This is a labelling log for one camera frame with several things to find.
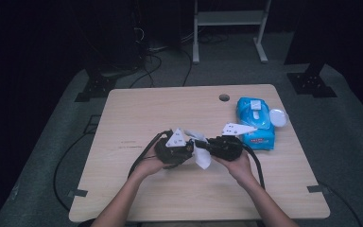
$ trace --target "gray floor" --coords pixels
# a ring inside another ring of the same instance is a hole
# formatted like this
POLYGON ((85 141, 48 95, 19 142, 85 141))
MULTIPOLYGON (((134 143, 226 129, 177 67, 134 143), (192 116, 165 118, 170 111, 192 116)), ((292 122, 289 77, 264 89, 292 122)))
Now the gray floor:
MULTIPOLYGON (((201 45, 200 64, 193 65, 186 86, 226 84, 273 84, 285 105, 315 176, 329 184, 356 211, 363 224, 363 106, 344 77, 329 66, 321 77, 337 97, 296 95, 286 73, 303 72, 307 65, 284 65, 291 33, 265 34, 263 45, 269 62, 262 64, 252 36, 232 35, 216 45, 201 45)), ((192 45, 183 47, 191 55, 192 45)), ((161 67, 152 73, 156 87, 182 86, 189 68, 183 52, 165 51, 156 56, 161 67)), ((157 65, 147 59, 147 69, 157 65)), ((118 80, 116 88, 128 88, 145 72, 118 80)), ((82 134, 92 114, 101 114, 105 98, 75 102, 88 80, 84 71, 75 75, 46 125, 19 180, 17 196, 8 199, 0 212, 0 226, 77 226, 68 219, 53 190, 55 168, 63 153, 82 134)), ((134 87, 149 87, 149 78, 134 87)), ((57 188, 70 207, 69 191, 78 186, 93 135, 85 135, 67 153, 58 169, 57 188)), ((331 216, 298 220, 301 226, 357 226, 348 207, 335 193, 325 195, 331 216)))

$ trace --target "wooden tabletop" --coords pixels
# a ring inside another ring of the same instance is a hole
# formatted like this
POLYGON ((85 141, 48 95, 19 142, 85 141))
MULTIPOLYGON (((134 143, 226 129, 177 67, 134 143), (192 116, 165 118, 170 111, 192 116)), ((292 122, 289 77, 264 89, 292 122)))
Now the wooden tabletop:
MULTIPOLYGON (((181 128, 207 138, 219 136, 226 123, 237 123, 235 109, 242 96, 262 98, 270 109, 285 109, 276 89, 268 84, 111 91, 78 185, 87 195, 75 196, 69 219, 96 218, 157 133, 181 128), (221 101, 220 95, 230 100, 221 101)), ((256 151, 267 192, 291 218, 327 218, 330 211, 323 195, 308 192, 307 186, 318 184, 291 123, 275 132, 275 149, 256 151)), ((251 166, 258 177, 252 159, 251 166)), ((193 163, 146 178, 128 220, 257 218, 248 194, 224 166, 213 161, 205 170, 193 163)))

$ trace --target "white metal stand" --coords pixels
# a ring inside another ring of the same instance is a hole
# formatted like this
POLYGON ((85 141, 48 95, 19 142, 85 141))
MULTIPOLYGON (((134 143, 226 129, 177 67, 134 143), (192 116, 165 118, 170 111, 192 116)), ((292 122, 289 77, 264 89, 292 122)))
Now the white metal stand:
POLYGON ((199 63, 199 26, 260 26, 258 37, 253 41, 257 49, 261 63, 267 63, 268 58, 262 47, 261 41, 264 35, 265 25, 271 0, 267 0, 264 10, 245 11, 202 11, 199 12, 198 0, 194 6, 194 42, 193 42, 193 63, 199 63))

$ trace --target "person's left hand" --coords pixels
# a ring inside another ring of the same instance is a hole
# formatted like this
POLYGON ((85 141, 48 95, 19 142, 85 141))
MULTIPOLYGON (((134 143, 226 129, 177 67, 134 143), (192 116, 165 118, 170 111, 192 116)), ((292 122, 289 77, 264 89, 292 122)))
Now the person's left hand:
POLYGON ((154 149, 156 143, 149 149, 146 156, 144 156, 144 159, 134 169, 133 174, 138 174, 140 177, 145 178, 149 175, 157 173, 159 170, 161 170, 161 168, 169 166, 167 164, 164 164, 156 157, 154 149))

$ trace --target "blue wipes package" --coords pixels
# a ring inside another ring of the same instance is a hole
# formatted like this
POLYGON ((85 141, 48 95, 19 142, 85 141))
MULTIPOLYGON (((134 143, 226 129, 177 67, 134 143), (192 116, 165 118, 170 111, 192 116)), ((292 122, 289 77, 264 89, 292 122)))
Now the blue wipes package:
POLYGON ((241 97, 236 109, 239 124, 253 126, 257 131, 241 135, 241 141, 252 149, 273 149, 275 129, 270 123, 267 103, 259 98, 241 97))

